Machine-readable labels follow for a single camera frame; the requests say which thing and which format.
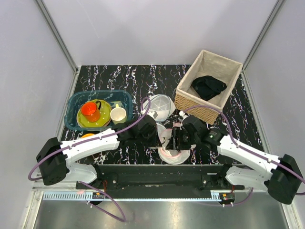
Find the pink-trimmed mesh laundry bag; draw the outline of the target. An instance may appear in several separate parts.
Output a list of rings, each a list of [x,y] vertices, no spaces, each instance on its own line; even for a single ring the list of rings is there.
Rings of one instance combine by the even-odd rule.
[[[180,127],[181,125],[182,123],[177,122],[173,124],[173,127]],[[184,163],[189,158],[193,146],[189,150],[166,150],[165,147],[173,136],[173,127],[165,128],[161,124],[157,124],[157,127],[159,140],[161,142],[161,146],[157,147],[157,150],[161,160],[170,165]]]

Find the black bra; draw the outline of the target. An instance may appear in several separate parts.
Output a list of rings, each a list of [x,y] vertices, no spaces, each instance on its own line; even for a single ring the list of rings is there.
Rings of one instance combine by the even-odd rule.
[[[214,98],[227,88],[224,82],[209,75],[196,78],[191,86],[200,98],[205,101]]]

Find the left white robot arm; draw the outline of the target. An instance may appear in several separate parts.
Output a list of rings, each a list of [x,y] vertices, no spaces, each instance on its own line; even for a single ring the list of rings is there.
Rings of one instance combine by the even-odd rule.
[[[97,189],[103,183],[93,165],[79,164],[78,160],[96,153],[140,144],[145,148],[160,147],[157,123],[149,115],[138,120],[116,124],[90,137],[59,142],[50,138],[36,156],[44,185],[52,186],[63,180],[82,181]]]

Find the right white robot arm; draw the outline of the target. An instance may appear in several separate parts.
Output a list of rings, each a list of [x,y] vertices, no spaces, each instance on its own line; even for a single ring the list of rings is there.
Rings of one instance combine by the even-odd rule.
[[[247,166],[244,169],[228,165],[224,173],[216,177],[216,183],[222,189],[231,185],[256,188],[266,191],[278,202],[290,205],[304,180],[292,156],[285,154],[280,157],[238,143],[230,133],[217,128],[208,129],[193,115],[186,116],[179,126],[162,134],[162,138],[167,151],[184,151],[197,146],[202,151],[216,151]]]

